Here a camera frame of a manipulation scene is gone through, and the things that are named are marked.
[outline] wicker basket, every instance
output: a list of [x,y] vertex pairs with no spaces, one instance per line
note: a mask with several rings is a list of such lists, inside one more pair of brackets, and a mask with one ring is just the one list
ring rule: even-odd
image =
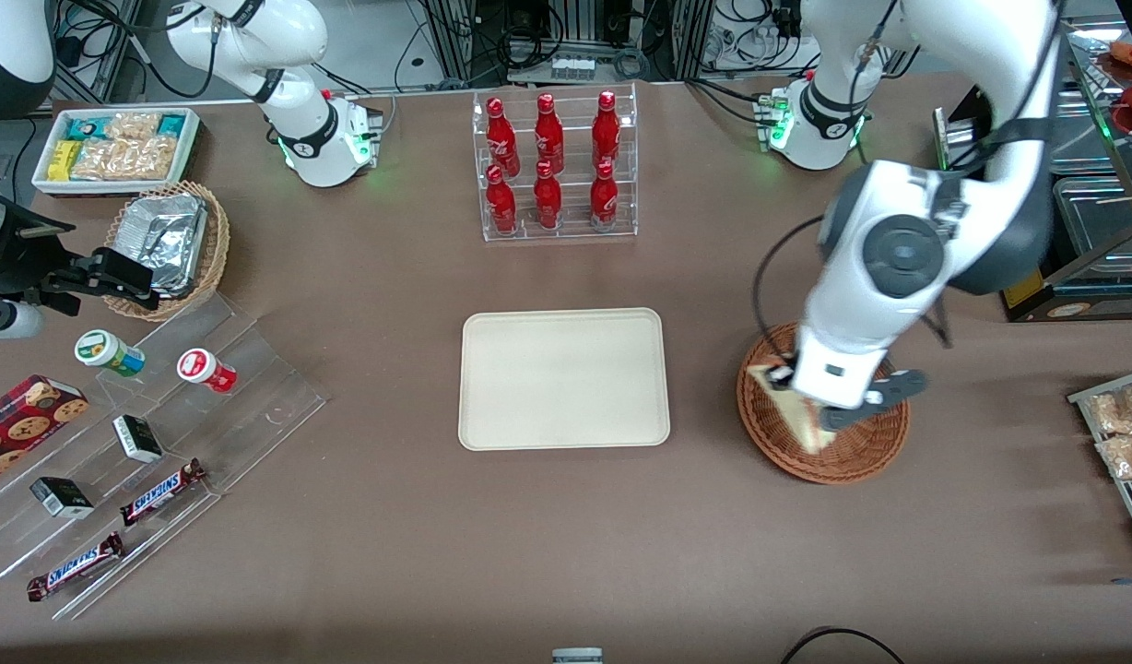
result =
[[[217,287],[217,283],[221,282],[221,274],[226,269],[226,251],[230,249],[230,222],[226,219],[226,210],[221,209],[215,195],[200,184],[178,182],[178,184],[153,189],[152,192],[144,192],[140,197],[132,198],[132,201],[139,200],[143,197],[171,197],[173,193],[194,193],[195,197],[199,197],[209,207],[209,216],[206,219],[206,235],[201,241],[201,256],[195,274],[196,285],[194,286],[194,291],[179,300],[162,300],[156,311],[148,311],[144,307],[122,297],[103,297],[106,305],[115,313],[152,322],[162,322],[169,320],[174,313],[196,302],[196,300],[208,297]],[[127,210],[127,206],[123,206],[123,209],[115,215],[115,222],[112,223],[111,230],[106,232],[108,247],[115,243],[115,234],[120,230],[120,219],[123,218],[123,210]]]
[[[772,337],[783,352],[790,352],[795,345],[795,329],[794,322],[772,329]],[[812,482],[849,484],[868,480],[894,462],[906,442],[911,421],[908,403],[899,403],[891,411],[837,432],[837,440],[818,455],[807,454],[767,393],[747,374],[747,367],[767,364],[767,359],[773,356],[775,350],[765,339],[751,348],[743,369],[738,370],[737,395],[738,413],[747,433],[777,466]]]

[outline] snack box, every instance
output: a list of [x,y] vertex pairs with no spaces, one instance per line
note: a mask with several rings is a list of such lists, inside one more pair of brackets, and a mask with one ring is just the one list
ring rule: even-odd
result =
[[0,474],[87,407],[82,391],[51,378],[31,376],[19,382],[0,398]]
[[[144,112],[161,114],[179,114],[186,117],[186,124],[181,127],[181,132],[177,138],[177,150],[173,153],[173,165],[169,169],[169,175],[164,180],[114,180],[114,181],[85,181],[49,180],[49,163],[53,157],[53,150],[61,140],[67,139],[70,127],[76,122],[87,119],[111,117],[119,112]],[[186,106],[106,106],[94,109],[72,109],[60,112],[53,119],[53,127],[46,138],[46,147],[42,150],[42,156],[34,167],[32,180],[34,188],[40,192],[49,193],[51,197],[129,197],[137,192],[147,192],[165,184],[174,184],[186,175],[190,165],[190,155],[194,153],[194,141],[200,126],[198,114]]]

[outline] cookie box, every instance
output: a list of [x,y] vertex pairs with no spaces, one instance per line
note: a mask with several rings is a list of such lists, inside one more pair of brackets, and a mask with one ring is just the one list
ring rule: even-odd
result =
[[82,391],[31,376],[0,398],[0,474],[88,407]]

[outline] table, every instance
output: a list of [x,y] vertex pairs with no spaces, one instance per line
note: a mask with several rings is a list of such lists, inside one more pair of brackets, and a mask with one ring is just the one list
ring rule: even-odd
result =
[[[753,84],[769,89],[767,81]],[[932,161],[955,76],[883,85],[871,157]],[[641,235],[484,245],[470,93],[405,97],[380,167],[309,189],[250,104],[200,105],[196,180],[233,226],[221,290],[333,395],[232,495],[74,622],[0,583],[0,663],[774,662],[814,627],[869,631],[908,662],[1132,662],[1132,528],[1063,398],[1132,371],[1132,322],[1013,325],[946,295],[957,347],[895,345],[933,386],[893,466],[857,486],[774,467],[738,421],[762,253],[821,213],[857,157],[801,172],[679,84],[638,85]],[[35,209],[102,240],[119,200]],[[811,234],[772,265],[767,316],[797,318]],[[651,307],[672,436],[658,448],[469,452],[460,329],[482,311]],[[31,372],[89,381],[70,344],[147,325],[86,302],[0,343],[0,394]]]

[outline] red-capped bottle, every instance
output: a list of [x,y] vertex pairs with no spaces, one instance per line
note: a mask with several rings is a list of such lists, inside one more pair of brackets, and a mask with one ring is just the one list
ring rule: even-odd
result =
[[484,198],[489,200],[489,215],[494,218],[496,232],[512,235],[516,232],[516,198],[513,197],[513,189],[504,181],[504,172],[499,165],[489,164],[484,175],[489,179]]
[[549,159],[554,173],[566,167],[566,146],[563,139],[563,121],[554,110],[554,94],[539,94],[538,124],[533,127],[533,138],[538,143],[538,158]]
[[516,178],[521,172],[521,159],[516,156],[516,132],[513,123],[504,117],[504,103],[491,97],[486,104],[489,110],[489,152],[494,164],[504,170],[505,178]]
[[599,114],[591,126],[591,139],[594,144],[594,167],[603,159],[611,164],[619,159],[619,117],[616,114],[616,93],[603,89],[599,94]]
[[563,188],[554,176],[554,164],[549,159],[538,162],[533,198],[538,201],[538,223],[546,231],[557,231],[563,221]]
[[591,184],[591,226],[599,232],[611,231],[616,224],[616,207],[619,198],[619,187],[614,181],[616,167],[611,159],[603,159],[595,169],[599,176]]

